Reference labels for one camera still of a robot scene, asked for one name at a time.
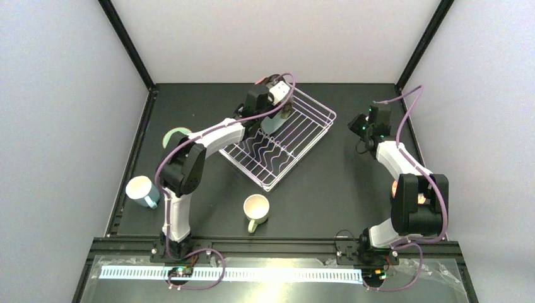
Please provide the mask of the green flower plate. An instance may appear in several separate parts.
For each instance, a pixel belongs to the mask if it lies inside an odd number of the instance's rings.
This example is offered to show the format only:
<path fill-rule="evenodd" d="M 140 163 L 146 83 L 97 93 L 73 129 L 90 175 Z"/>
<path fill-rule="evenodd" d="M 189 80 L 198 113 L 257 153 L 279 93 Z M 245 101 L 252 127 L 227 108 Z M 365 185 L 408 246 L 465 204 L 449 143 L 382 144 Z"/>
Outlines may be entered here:
<path fill-rule="evenodd" d="M 292 115 L 292 110 L 281 110 L 274 117 L 265 117 L 261 122 L 261 130 L 267 135 L 275 133 Z"/>

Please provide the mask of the white wire dish rack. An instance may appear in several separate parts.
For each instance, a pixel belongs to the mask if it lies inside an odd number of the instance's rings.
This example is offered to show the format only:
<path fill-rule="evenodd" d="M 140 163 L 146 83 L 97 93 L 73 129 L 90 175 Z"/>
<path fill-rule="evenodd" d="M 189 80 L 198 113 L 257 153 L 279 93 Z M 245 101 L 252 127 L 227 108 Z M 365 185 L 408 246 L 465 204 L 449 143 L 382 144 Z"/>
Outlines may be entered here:
<path fill-rule="evenodd" d="M 272 134 L 253 137 L 219 153 L 269 192 L 301 161 L 334 124 L 337 114 L 305 92 L 295 89 L 293 112 Z"/>

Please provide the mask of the cream mug green handle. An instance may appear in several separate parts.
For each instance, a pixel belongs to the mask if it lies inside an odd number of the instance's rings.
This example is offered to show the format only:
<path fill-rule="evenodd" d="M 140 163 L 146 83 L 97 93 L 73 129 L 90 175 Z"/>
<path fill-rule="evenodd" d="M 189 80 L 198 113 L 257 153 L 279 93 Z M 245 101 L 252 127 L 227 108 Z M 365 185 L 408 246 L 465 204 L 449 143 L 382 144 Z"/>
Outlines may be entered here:
<path fill-rule="evenodd" d="M 249 221 L 247 231 L 253 234 L 256 228 L 268 219 L 269 200 L 261 194 L 253 194 L 245 199 L 243 209 Z"/>

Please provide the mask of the white mug blue handle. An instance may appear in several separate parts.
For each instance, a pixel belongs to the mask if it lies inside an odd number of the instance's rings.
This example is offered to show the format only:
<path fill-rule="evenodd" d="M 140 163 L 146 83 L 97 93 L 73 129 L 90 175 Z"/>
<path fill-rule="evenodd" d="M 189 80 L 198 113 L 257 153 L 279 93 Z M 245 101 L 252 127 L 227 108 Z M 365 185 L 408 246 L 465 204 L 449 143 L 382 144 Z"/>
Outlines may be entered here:
<path fill-rule="evenodd" d="M 133 177 L 126 185 L 126 195 L 137 204 L 155 209 L 158 207 L 160 192 L 145 175 Z"/>

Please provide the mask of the pink polka dot plate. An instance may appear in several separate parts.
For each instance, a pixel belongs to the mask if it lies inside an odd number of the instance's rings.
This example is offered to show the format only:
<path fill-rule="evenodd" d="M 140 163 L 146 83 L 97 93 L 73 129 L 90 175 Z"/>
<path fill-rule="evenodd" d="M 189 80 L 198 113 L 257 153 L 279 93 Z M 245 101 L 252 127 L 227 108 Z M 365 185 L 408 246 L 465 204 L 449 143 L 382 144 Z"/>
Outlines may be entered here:
<path fill-rule="evenodd" d="M 255 82 L 254 84 L 255 85 L 265 85 L 268 82 L 269 82 L 269 78 L 268 77 L 263 77 L 262 79 L 260 79 L 259 81 Z"/>

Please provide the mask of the dark striped plate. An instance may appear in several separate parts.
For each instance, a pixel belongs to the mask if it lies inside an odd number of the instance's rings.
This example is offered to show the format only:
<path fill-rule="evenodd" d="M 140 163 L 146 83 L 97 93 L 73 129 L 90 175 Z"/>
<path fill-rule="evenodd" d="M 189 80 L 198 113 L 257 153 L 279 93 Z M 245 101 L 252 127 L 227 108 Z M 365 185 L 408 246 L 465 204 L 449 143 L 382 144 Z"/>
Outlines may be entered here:
<path fill-rule="evenodd" d="M 281 74 L 272 74 L 271 76 L 268 76 L 268 77 L 265 77 L 261 83 L 263 85 L 266 85 L 266 86 L 274 86 L 276 85 L 278 82 L 280 81 L 283 81 L 285 82 L 285 79 L 284 79 L 284 75 L 281 75 Z"/>

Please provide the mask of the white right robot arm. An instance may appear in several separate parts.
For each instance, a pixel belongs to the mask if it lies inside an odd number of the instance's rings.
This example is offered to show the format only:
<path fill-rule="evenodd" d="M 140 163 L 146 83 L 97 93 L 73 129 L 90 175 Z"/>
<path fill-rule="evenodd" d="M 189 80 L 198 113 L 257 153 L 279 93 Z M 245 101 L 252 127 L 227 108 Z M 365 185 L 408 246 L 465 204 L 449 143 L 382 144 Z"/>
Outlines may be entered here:
<path fill-rule="evenodd" d="M 399 244 L 441 239 L 447 230 L 449 180 L 423 167 L 401 142 L 391 138 L 390 107 L 372 104 L 368 113 L 355 117 L 348 128 L 394 179 L 391 216 L 362 232 L 358 259 L 371 265 Z"/>

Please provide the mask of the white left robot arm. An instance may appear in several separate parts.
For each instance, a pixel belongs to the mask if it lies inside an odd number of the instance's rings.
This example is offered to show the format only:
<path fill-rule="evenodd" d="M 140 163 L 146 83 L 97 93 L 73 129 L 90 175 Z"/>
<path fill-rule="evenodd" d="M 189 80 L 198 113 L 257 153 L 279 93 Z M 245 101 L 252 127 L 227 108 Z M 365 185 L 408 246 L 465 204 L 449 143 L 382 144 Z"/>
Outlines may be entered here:
<path fill-rule="evenodd" d="M 274 118 L 290 104 L 294 87 L 280 81 L 275 85 L 253 85 L 244 103 L 222 122 L 197 133 L 171 136 L 167 155 L 156 170 L 155 182 L 165 199 L 162 227 L 165 252 L 181 259 L 182 243 L 190 235 L 189 208 L 193 192 L 200 185 L 205 160 L 229 145 L 256 134 L 263 120 Z"/>

